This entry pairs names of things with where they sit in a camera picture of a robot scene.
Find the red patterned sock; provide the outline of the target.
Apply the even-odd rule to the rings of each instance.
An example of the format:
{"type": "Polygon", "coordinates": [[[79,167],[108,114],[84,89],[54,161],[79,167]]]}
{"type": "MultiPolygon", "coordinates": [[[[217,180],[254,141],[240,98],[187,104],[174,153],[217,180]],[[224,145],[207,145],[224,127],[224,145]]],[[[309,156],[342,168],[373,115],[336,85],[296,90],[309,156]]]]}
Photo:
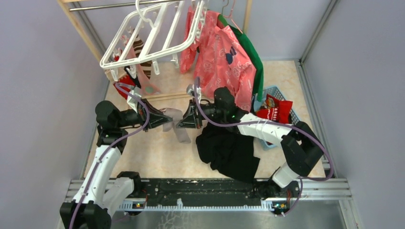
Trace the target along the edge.
{"type": "Polygon", "coordinates": [[[278,122],[280,114],[279,104],[280,101],[277,98],[267,94],[266,100],[262,103],[259,110],[256,111],[255,114],[258,117],[278,122]]]}

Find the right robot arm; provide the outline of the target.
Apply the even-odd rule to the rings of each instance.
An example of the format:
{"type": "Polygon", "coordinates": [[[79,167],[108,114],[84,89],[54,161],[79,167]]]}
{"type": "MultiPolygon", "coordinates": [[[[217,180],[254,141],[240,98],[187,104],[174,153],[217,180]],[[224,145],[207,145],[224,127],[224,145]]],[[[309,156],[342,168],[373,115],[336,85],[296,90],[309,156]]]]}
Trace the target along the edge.
{"type": "Polygon", "coordinates": [[[282,124],[236,106],[234,96],[226,87],[214,92],[214,102],[201,103],[201,89],[190,84],[186,94],[192,96],[187,112],[177,124],[180,128],[199,128],[202,121],[226,130],[270,142],[282,149],[286,162],[270,177],[269,191],[282,196],[288,185],[299,177],[306,177],[326,153],[324,146],[305,122],[282,124]]]}

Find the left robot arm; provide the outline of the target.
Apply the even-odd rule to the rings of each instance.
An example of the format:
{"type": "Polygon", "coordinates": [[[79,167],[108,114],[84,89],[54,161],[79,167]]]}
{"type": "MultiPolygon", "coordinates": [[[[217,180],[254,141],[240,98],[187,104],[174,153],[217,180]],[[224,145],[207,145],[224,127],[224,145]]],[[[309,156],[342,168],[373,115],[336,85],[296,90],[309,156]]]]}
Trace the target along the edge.
{"type": "Polygon", "coordinates": [[[139,126],[137,131],[149,130],[169,123],[172,118],[157,110],[146,100],[135,102],[135,109],[120,111],[112,102],[104,100],[95,108],[98,139],[94,160],[71,202],[60,207],[60,216],[66,229],[109,229],[112,217],[124,200],[142,194],[143,184],[137,172],[124,171],[107,189],[111,173],[121,158],[130,133],[128,127],[139,126]]]}

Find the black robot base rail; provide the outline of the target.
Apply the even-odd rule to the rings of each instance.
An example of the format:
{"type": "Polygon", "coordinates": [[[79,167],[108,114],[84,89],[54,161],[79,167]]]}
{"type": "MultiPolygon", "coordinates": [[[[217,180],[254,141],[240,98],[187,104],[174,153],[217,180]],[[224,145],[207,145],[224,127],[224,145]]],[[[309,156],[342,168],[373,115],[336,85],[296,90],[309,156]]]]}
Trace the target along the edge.
{"type": "Polygon", "coordinates": [[[96,213],[112,216],[117,211],[267,211],[284,217],[299,201],[350,200],[345,179],[291,182],[285,188],[266,179],[252,184],[232,179],[180,179],[119,177],[106,184],[73,180],[60,215],[96,213]]]}

